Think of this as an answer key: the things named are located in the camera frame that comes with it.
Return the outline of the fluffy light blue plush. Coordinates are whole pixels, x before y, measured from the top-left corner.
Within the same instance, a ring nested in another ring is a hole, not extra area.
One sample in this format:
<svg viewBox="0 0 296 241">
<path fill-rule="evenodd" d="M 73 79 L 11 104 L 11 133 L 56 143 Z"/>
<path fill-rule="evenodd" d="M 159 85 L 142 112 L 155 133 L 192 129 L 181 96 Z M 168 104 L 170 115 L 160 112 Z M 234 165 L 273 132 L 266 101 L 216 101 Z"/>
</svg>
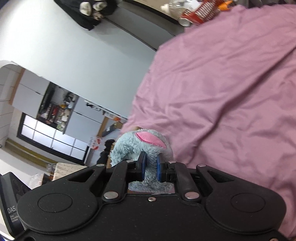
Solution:
<svg viewBox="0 0 296 241">
<path fill-rule="evenodd" d="M 111 165 L 115 166 L 125 159 L 137 161 L 141 152 L 147 155 L 144 180 L 129 183 L 128 189 L 142 193 L 173 193 L 173 184 L 161 183 L 157 179 L 157 156 L 161 155 L 166 162 L 172 161 L 174 157 L 168 140 L 155 130 L 141 129 L 124 133 L 110 153 Z"/>
</svg>

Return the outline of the black plush on floor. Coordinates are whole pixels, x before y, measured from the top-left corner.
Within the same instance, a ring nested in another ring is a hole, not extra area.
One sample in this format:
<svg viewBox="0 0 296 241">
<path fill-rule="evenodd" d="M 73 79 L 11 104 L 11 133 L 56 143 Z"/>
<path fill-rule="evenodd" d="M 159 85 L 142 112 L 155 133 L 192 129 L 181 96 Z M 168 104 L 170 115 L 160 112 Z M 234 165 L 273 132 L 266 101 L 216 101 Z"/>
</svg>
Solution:
<svg viewBox="0 0 296 241">
<path fill-rule="evenodd" d="M 103 151 L 100 153 L 99 159 L 97 160 L 96 164 L 107 164 L 108 158 L 109 158 L 109 154 L 111 151 L 111 147 L 113 146 L 113 144 L 115 143 L 114 139 L 108 139 L 104 142 L 103 144 Z"/>
</svg>

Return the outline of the white dotted storage box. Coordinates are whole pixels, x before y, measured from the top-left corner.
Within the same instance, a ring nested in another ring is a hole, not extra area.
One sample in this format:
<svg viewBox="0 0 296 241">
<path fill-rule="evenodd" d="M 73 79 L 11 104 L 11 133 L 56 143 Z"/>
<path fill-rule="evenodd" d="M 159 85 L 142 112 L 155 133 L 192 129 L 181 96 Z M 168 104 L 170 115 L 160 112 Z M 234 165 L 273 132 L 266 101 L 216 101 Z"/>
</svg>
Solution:
<svg viewBox="0 0 296 241">
<path fill-rule="evenodd" d="M 86 168 L 86 166 L 67 164 L 67 163 L 57 163 L 53 173 L 53 181 L 70 175 L 74 172 L 80 171 Z"/>
</svg>

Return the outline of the pink bed sheet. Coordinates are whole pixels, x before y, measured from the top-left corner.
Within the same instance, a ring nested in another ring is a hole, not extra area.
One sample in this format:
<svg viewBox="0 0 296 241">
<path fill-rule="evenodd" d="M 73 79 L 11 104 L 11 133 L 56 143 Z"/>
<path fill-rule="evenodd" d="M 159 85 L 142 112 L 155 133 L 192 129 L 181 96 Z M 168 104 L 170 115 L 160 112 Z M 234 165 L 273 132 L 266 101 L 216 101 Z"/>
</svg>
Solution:
<svg viewBox="0 0 296 241">
<path fill-rule="evenodd" d="M 274 190 L 295 237 L 295 5 L 235 6 L 161 45 L 122 132 L 160 132 L 174 159 Z"/>
</svg>

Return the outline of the black handheld device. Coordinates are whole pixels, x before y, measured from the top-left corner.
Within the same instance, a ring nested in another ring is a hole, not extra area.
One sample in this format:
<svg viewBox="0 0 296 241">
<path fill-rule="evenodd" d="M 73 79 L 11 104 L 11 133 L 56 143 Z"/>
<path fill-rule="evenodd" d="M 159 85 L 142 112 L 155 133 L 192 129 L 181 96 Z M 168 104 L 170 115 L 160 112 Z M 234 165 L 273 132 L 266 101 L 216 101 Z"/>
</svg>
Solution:
<svg viewBox="0 0 296 241">
<path fill-rule="evenodd" d="M 17 213 L 17 204 L 20 198 L 30 190 L 12 172 L 1 175 L 1 213 L 12 237 L 17 237 L 25 230 Z"/>
</svg>

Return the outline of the red plastic basket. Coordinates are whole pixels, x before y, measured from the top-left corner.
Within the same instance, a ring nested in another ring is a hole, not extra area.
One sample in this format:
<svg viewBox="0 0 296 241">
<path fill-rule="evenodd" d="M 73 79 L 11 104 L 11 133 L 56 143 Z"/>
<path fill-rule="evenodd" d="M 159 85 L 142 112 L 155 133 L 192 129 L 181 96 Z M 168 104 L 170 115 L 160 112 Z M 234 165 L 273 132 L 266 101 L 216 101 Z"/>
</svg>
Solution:
<svg viewBox="0 0 296 241">
<path fill-rule="evenodd" d="M 217 16 L 220 13 L 219 6 L 223 3 L 224 1 L 186 1 L 185 11 L 180 15 L 178 22 L 183 27 L 201 25 Z"/>
</svg>

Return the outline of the clear plastic bottle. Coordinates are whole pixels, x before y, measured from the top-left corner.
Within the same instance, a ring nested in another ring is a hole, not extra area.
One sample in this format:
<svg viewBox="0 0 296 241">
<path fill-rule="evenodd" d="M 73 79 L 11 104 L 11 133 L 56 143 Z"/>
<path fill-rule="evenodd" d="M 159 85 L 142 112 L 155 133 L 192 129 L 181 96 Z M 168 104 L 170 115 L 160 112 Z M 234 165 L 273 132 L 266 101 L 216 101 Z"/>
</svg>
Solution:
<svg viewBox="0 0 296 241">
<path fill-rule="evenodd" d="M 161 11 L 172 16 L 179 16 L 184 11 L 194 11 L 201 5 L 201 2 L 192 1 L 169 1 L 169 3 L 161 6 Z"/>
</svg>

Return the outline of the black jacket hanging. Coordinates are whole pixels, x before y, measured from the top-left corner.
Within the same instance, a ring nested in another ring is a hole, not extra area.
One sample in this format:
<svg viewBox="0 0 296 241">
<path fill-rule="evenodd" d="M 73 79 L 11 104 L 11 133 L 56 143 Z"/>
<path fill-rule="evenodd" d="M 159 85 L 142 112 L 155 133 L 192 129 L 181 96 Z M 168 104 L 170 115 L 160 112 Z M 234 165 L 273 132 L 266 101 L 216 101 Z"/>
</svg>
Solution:
<svg viewBox="0 0 296 241">
<path fill-rule="evenodd" d="M 89 31 L 99 25 L 103 18 L 112 15 L 117 8 L 117 1 L 114 0 L 55 0 L 54 2 L 80 27 Z"/>
</svg>

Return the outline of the orange small box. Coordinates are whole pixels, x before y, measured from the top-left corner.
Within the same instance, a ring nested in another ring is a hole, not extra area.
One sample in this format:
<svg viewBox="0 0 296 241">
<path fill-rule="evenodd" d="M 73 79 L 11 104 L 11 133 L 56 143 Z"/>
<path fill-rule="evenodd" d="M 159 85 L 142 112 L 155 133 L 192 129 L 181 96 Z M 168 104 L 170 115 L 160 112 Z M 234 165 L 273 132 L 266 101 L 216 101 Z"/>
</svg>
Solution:
<svg viewBox="0 0 296 241">
<path fill-rule="evenodd" d="M 229 11 L 232 7 L 236 5 L 236 1 L 222 1 L 222 3 L 219 4 L 218 9 L 220 11 Z"/>
</svg>

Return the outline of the open wall shelf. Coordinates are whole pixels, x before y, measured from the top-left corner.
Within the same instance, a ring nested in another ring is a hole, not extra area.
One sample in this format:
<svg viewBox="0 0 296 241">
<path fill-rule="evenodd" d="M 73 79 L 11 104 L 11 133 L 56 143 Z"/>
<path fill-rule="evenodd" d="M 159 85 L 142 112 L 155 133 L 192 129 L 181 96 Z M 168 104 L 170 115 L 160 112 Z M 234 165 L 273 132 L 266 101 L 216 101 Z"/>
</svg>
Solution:
<svg viewBox="0 0 296 241">
<path fill-rule="evenodd" d="M 37 120 L 65 133 L 79 96 L 52 82 L 41 102 Z"/>
</svg>

